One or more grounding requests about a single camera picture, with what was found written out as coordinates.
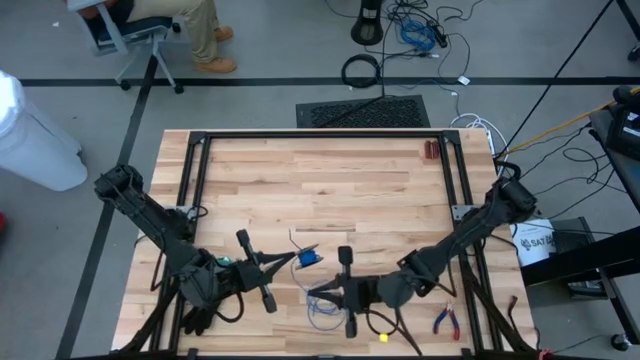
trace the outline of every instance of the butcher block tabletop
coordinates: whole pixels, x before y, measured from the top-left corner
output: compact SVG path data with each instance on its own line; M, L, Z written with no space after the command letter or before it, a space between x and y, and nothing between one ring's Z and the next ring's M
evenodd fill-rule
M153 179L145 179L151 181L149 194L160 204L176 204L189 134L189 130L164 133ZM473 200L481 205L496 179L487 138L477 129L460 130L460 137ZM436 244L452 230L442 164L439 159L425 157L427 140L433 139L213 139L202 196L209 213L198 220L195 246L216 257L244 259L235 233L247 229L255 251L296 250L292 241L301 247L318 244L316 251L324 260L302 270L287 264L278 272L271 285L276 313L265 311L258 290L244 294L245 312L240 321L227 324L216 319L202 336L182 332L179 354L197 348L201 355L414 355L398 333L381 342L369 330L364 315L358 316L358 336L347 339L341 314L309 310L300 286L308 288L332 280L341 271L338 246L353 248L354 275L385 274L397 270L396 262L407 253ZM200 151L197 146L187 204L191 204L195 188ZM460 199L452 149L449 154ZM507 227L496 234L511 239ZM534 346L536 333L514 248L488 238L484 252L497 307L506 315L511 296L518 297L514 320L523 338ZM158 254L146 238L135 247L114 349L126 344L154 309L158 293L149 287ZM424 298L414 295L401 308L424 355L460 355L462 348L473 349L457 258L451 266L456 298L436 288ZM440 282L452 286L446 273ZM434 320L448 301L454 304L460 323L459 341L453 340L449 319L442 322L437 335L433 334ZM486 315L476 303L484 346L490 348ZM394 318L392 309L376 305L372 309ZM234 317L237 298L226 299L220 311ZM167 347L172 316L173 308L169 308L161 349ZM371 323L382 332L391 330L377 317L372 316Z

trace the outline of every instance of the yellow object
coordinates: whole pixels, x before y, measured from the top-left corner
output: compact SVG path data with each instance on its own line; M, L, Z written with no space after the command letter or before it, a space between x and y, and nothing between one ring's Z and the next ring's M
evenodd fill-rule
M637 93L638 91L640 91L640 87L632 89L632 90L631 90L631 93L635 94L635 93ZM578 116L578 117L575 117L575 118L573 118L573 119L571 119L571 120L567 121L566 123L564 123L564 124L562 124L562 125L558 125L558 126L556 126L556 127L553 127L553 128L551 128L551 129L549 129L549 130L547 130L547 131L543 132L542 134L540 134L540 135L538 135L538 136L536 136L536 137L534 137L534 138L531 138L531 139L529 139L529 140L527 140L527 141L523 142L523 143L522 143L522 144L520 144L520 145L517 145L517 146L512 147L509 151L505 151L505 153L504 153L502 156L504 157L505 155L511 154L512 152L515 152L515 151L516 151L516 150L518 150L518 149L521 149L521 148L523 148L523 147L525 147L525 146L527 146L527 145L530 145L530 144L532 144L532 143L534 143L534 142L536 142L536 141L538 141L538 140L542 139L543 137L545 137L545 136L547 136L547 135L549 135L549 134L551 134L551 133L553 133L553 132L556 132L556 131L562 130L562 129L564 129L564 128L568 127L568 126L571 126L572 124L574 124L574 123L576 123L576 122L578 122L578 121L580 121L580 120L582 120L582 119L586 118L587 116L591 115L592 113L594 113L594 112L596 112L596 111L600 111L600 110L604 109L605 107L607 107L607 106L609 106L609 105L613 105L613 103L614 103L614 102L615 102L615 101L610 101L610 102L606 103L605 105L602 105L602 106L600 106L600 107L598 107L598 108L595 108L595 109L593 109L593 110L591 110L591 111L589 111L589 112L587 112L587 113L584 113L584 114L582 114L582 115L580 115L580 116Z

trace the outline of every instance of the white trash can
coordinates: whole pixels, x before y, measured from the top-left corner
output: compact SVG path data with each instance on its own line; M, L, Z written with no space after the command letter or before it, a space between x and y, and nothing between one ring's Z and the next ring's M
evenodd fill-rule
M20 82L0 71L0 167L54 191L87 179L80 144L24 98Z

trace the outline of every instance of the gray floor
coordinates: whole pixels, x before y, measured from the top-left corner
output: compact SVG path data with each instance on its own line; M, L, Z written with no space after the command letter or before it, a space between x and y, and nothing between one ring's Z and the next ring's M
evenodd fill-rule
M353 13L358 4L354 0L331 3L343 13ZM444 3L430 2L431 11ZM472 1L447 3L468 9ZM476 7L470 21L450 21L446 30L462 33L472 47L468 76L550 77L605 3L486 0ZM630 5L640 16L640 4ZM346 35L352 21L330 13L322 0L220 0L218 8L223 22L236 31L236 37L222 45L221 51L237 60L238 71L224 76L194 73L186 47L172 45L164 52L176 77L336 77L346 58L362 52ZM66 13L62 2L0 2L0 34L0 69L22 79L109 78L126 62L116 55L94 58L84 46L76 19ZM640 64L626 61L634 44L633 34L613 5L560 76L640 76ZM395 40L388 40L386 51L402 49ZM459 39L454 40L443 75L457 75L465 53ZM439 60L431 59L392 61L386 75L435 76L438 64ZM146 59L141 59L132 76L141 77L145 66ZM366 71L365 67L354 69L355 74ZM609 101L612 89L553 87L516 143ZM472 85L455 90L460 93L462 112L477 113L510 136L544 87ZM151 178L164 129L291 128L295 127L296 103L368 98L379 91L351 91L345 86L190 87L176 96L168 87L154 87L131 164L145 179ZM34 103L83 144L90 180L115 164L137 92L137 88L125 93L115 87L26 89ZM421 94L434 127L448 126L455 116L455 98L438 87L407 90L389 86L387 92ZM527 169L560 143L517 153L513 160ZM602 152L586 134L572 144L594 154ZM577 165L554 156L524 182L539 191L592 171L592 164ZM9 227L0 234L0 358L53 358L102 206L90 181L65 193L53 193L0 170L0 184L0 211L9 218ZM619 180L614 178L612 184L619 185ZM555 214L596 188L584 183L563 185L541 195L540 208L546 215ZM603 190L563 215L577 216L585 216L592 229L601 231L626 229L639 220L624 194L611 190ZM127 219L115 215L76 343L76 356L104 354L110 348L136 232ZM640 316L638 278L623 278L618 283L634 315ZM529 289L529 300L543 347L560 349L593 335L621 330L606 301L572 301L554 285ZM637 359L640 350L617 352L608 345L608 338L602 337L566 354Z

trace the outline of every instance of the pliers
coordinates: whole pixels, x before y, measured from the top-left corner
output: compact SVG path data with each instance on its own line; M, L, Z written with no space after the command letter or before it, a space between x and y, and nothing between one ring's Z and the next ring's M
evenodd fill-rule
M438 328L440 327L440 323L444 320L445 317L451 317L451 322L453 323L453 340L460 340L460 325L458 324L458 319L456 319L456 313L453 311L453 304L447 303L447 306L442 309L442 312L436 318L436 321L433 323L433 333L438 333Z

